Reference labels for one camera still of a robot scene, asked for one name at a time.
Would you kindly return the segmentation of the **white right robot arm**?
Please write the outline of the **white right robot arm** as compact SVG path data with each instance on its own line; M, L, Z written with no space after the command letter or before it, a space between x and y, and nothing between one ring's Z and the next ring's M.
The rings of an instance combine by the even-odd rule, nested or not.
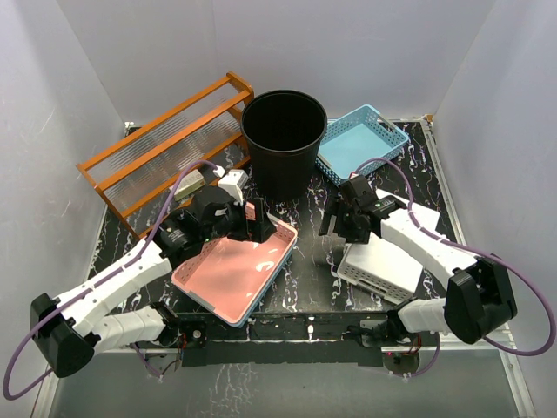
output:
M452 333L474 344L513 319L518 308L501 262L426 233L415 225L414 214L410 202L392 194L379 197L361 175L342 182L339 192L325 203L320 235L335 233L352 245L365 244L376 235L413 257L446 289L443 299L399 303L368 334L405 346L421 332Z

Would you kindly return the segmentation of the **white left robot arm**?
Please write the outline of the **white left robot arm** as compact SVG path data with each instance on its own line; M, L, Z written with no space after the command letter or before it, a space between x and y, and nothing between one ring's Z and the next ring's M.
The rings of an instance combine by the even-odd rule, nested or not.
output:
M56 298L43 293L30 305L31 338L54 375L65 378L105 350L150 341L171 347L179 318L163 302L114 315L112 310L152 281L174 272L216 239L265 243L277 231L261 198L245 203L207 186L188 206L159 221L127 255L80 287Z

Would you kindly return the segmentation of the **blue plastic basket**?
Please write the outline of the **blue plastic basket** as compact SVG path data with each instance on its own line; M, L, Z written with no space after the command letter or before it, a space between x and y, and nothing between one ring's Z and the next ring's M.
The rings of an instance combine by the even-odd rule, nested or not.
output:
M385 159L397 158L408 141L398 126L364 104L327 125L316 165L339 185L354 172L368 175Z

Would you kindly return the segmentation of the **large black plastic bin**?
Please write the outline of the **large black plastic bin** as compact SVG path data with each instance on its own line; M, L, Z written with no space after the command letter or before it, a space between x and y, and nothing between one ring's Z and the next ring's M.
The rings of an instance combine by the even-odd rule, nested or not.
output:
M276 201L305 194L327 128L322 104L301 91L268 91L244 108L240 128L259 192Z

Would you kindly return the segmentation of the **pink plastic basket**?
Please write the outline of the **pink plastic basket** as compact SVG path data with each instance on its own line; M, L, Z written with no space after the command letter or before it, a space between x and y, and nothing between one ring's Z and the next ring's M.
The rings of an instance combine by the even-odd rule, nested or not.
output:
M245 209L252 230L252 202ZM297 241L294 227L267 215L277 231L265 243L218 238L192 242L171 256L172 283L229 326L254 308Z

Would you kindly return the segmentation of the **white perforated plastic basket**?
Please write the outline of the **white perforated plastic basket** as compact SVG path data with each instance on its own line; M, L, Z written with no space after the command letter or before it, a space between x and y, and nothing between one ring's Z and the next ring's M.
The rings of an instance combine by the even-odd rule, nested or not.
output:
M357 287L399 304L413 297L422 265L374 234L367 244L347 244L337 275Z

